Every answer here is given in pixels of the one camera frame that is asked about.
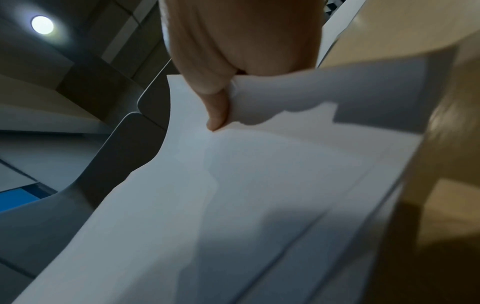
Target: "paper sheet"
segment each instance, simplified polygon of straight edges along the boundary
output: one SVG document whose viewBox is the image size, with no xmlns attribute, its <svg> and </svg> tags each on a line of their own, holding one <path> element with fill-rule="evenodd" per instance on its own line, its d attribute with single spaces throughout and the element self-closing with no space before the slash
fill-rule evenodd
<svg viewBox="0 0 480 304">
<path fill-rule="evenodd" d="M 352 105 L 414 104 L 424 76 L 423 60 L 411 59 L 238 77 L 233 122 L 214 133 L 199 98 L 169 76 L 159 154 L 105 198 L 16 303 L 238 299 L 333 205 L 367 216 L 381 201 L 420 136 L 333 116 Z M 345 242 L 354 233 L 347 228 Z"/>
</svg>

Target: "hand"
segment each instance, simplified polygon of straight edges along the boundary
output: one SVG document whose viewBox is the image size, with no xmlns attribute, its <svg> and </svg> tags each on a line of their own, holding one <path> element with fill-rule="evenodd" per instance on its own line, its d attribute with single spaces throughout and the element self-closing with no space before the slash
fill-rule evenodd
<svg viewBox="0 0 480 304">
<path fill-rule="evenodd" d="M 161 0 L 173 62 L 200 96 L 214 131 L 228 118 L 225 88 L 238 71 L 275 76 L 314 68 L 319 0 Z"/>
</svg>

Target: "ceiling light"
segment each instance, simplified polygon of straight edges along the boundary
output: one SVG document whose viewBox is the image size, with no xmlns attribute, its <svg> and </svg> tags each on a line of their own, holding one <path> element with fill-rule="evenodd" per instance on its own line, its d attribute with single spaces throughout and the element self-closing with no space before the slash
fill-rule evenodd
<svg viewBox="0 0 480 304">
<path fill-rule="evenodd" d="M 34 17 L 31 20 L 31 27 L 42 35 L 48 35 L 54 31 L 54 23 L 45 16 Z"/>
</svg>

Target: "blue surface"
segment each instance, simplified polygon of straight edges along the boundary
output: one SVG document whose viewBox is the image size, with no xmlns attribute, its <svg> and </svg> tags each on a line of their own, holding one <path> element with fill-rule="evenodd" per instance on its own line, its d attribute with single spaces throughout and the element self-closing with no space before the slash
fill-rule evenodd
<svg viewBox="0 0 480 304">
<path fill-rule="evenodd" d="M 39 200 L 23 189 L 0 192 L 0 212 Z"/>
</svg>

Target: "finger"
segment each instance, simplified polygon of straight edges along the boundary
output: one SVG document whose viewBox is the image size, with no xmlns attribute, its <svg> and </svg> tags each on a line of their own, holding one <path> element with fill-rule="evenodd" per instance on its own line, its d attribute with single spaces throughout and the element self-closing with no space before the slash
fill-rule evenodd
<svg viewBox="0 0 480 304">
<path fill-rule="evenodd" d="M 198 94 L 198 96 L 200 96 L 208 112 L 209 119 L 206 127 L 211 131 L 219 129 L 229 116 L 230 99 L 227 92 L 223 89 L 215 94 Z"/>
</svg>

